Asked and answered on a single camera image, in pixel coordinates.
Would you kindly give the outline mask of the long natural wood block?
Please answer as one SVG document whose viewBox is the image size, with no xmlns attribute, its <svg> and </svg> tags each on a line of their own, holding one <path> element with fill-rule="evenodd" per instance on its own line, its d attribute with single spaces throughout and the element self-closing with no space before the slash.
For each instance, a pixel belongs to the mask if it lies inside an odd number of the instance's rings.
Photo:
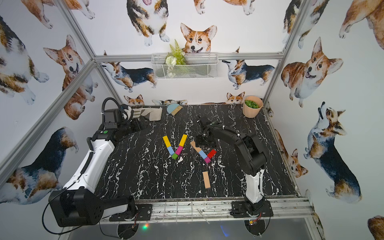
<svg viewBox="0 0 384 240">
<path fill-rule="evenodd" d="M 195 151 L 196 151 L 197 153 L 199 153 L 200 151 L 202 151 L 201 148 L 199 148 L 199 147 L 196 146 L 196 142 L 195 142 L 195 141 L 192 141 L 190 144 L 191 144 L 191 146 L 195 149 Z"/>
</svg>

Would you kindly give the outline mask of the red block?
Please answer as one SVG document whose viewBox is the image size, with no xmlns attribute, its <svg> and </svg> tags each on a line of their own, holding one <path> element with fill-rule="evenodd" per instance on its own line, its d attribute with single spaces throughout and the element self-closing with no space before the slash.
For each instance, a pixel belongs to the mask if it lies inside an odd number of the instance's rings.
<svg viewBox="0 0 384 240">
<path fill-rule="evenodd" d="M 212 158 L 215 156 L 216 153 L 217 153 L 216 150 L 211 150 L 211 151 L 207 154 L 207 156 L 208 156 L 210 159 L 212 159 Z"/>
</svg>

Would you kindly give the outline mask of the light blue rectangular block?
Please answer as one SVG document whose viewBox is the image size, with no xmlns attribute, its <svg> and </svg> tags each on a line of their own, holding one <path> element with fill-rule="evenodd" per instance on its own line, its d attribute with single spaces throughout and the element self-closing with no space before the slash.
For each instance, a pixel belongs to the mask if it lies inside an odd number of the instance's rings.
<svg viewBox="0 0 384 240">
<path fill-rule="evenodd" d="M 203 150 L 199 151 L 199 155 L 205 160 L 208 156 L 204 153 Z"/>
</svg>

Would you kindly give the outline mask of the long yellow block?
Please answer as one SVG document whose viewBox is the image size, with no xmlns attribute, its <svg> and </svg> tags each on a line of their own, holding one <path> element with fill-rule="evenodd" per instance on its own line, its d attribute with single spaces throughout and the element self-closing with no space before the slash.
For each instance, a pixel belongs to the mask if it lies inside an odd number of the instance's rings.
<svg viewBox="0 0 384 240">
<path fill-rule="evenodd" d="M 180 143 L 179 143 L 179 146 L 181 146 L 181 147 L 184 147 L 184 145 L 185 145 L 185 142 L 186 142 L 186 140 L 187 140 L 187 135 L 183 135 L 182 136 L 182 139 L 181 139 L 181 141 L 180 141 Z"/>
</svg>

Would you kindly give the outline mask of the small magenta block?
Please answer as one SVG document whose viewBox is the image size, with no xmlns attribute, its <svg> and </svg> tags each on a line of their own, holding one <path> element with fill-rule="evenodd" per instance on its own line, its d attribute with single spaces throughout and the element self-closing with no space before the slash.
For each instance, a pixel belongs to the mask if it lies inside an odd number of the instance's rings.
<svg viewBox="0 0 384 240">
<path fill-rule="evenodd" d="M 206 164 L 208 164 L 208 163 L 211 162 L 211 159 L 210 159 L 209 157 L 206 157 L 206 158 L 204 159 L 204 161 L 206 162 Z"/>
</svg>

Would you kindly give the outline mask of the magenta rectangular block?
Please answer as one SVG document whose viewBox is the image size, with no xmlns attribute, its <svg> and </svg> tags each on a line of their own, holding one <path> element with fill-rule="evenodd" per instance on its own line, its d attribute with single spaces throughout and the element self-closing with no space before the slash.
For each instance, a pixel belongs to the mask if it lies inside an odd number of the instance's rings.
<svg viewBox="0 0 384 240">
<path fill-rule="evenodd" d="M 178 148 L 177 148 L 175 154 L 179 156 L 179 155 L 181 154 L 183 148 L 184 148 L 183 146 L 178 146 Z"/>
</svg>

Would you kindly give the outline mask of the short yellow block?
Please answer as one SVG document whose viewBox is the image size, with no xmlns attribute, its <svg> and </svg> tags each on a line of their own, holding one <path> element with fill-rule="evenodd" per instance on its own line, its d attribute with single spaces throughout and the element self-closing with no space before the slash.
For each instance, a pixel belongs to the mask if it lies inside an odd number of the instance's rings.
<svg viewBox="0 0 384 240">
<path fill-rule="evenodd" d="M 170 143 L 170 141 L 169 141 L 169 139 L 168 139 L 167 136 L 164 136 L 164 137 L 163 137 L 163 140 L 164 140 L 164 142 L 165 142 L 167 148 L 171 146 L 171 143 Z"/>
</svg>

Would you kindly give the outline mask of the small light blue block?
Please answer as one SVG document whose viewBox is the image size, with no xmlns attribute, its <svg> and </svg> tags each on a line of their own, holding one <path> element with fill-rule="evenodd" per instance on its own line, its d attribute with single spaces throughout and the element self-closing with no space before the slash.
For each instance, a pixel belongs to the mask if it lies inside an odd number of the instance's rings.
<svg viewBox="0 0 384 240">
<path fill-rule="evenodd" d="M 173 155 L 175 153 L 172 147 L 167 147 L 167 150 L 170 153 L 170 155 Z"/>
</svg>

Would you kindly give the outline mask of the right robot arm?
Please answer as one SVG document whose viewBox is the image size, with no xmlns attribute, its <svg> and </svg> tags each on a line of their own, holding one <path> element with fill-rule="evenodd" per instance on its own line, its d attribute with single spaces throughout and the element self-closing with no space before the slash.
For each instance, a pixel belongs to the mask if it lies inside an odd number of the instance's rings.
<svg viewBox="0 0 384 240">
<path fill-rule="evenodd" d="M 207 117 L 199 117 L 197 123 L 201 133 L 196 136 L 198 147 L 216 147 L 218 140 L 234 147 L 237 161 L 246 174 L 245 204 L 251 210 L 259 209 L 265 201 L 263 176 L 270 155 L 257 135 L 241 133 L 219 122 L 212 122 Z"/>
</svg>

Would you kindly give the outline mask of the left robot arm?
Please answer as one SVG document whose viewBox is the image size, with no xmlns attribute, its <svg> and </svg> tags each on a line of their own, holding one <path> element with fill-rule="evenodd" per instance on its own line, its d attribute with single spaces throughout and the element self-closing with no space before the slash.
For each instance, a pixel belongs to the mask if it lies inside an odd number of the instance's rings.
<svg viewBox="0 0 384 240">
<path fill-rule="evenodd" d="M 53 191 L 49 197 L 49 206 L 58 226 L 95 225 L 103 218 L 120 213 L 126 213 L 130 219 L 136 217 L 138 208 L 133 196 L 102 200 L 95 190 L 117 143 L 144 130 L 148 124 L 149 120 L 145 117 L 132 119 L 111 129 L 107 129 L 107 124 L 101 124 L 94 135 L 87 138 L 89 150 L 74 176 L 61 191 Z"/>
</svg>

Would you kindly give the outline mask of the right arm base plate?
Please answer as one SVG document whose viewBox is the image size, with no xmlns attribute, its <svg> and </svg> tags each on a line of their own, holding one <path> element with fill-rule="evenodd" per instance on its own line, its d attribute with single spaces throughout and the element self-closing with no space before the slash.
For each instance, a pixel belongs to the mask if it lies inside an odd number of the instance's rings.
<svg viewBox="0 0 384 240">
<path fill-rule="evenodd" d="M 268 200 L 261 200 L 256 204 L 249 201 L 237 201 L 231 203 L 230 215 L 234 218 L 273 217 L 274 213 Z"/>
</svg>

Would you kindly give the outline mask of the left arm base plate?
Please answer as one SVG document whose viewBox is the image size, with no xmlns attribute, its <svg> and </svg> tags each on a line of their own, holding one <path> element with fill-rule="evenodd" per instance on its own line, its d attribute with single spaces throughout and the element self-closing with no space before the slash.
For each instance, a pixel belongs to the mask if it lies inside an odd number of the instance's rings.
<svg viewBox="0 0 384 240">
<path fill-rule="evenodd" d="M 110 222 L 134 222 L 134 221 L 149 221 L 153 210 L 152 204 L 138 204 L 136 211 L 127 210 L 123 213 L 112 215 L 109 218 Z"/>
</svg>

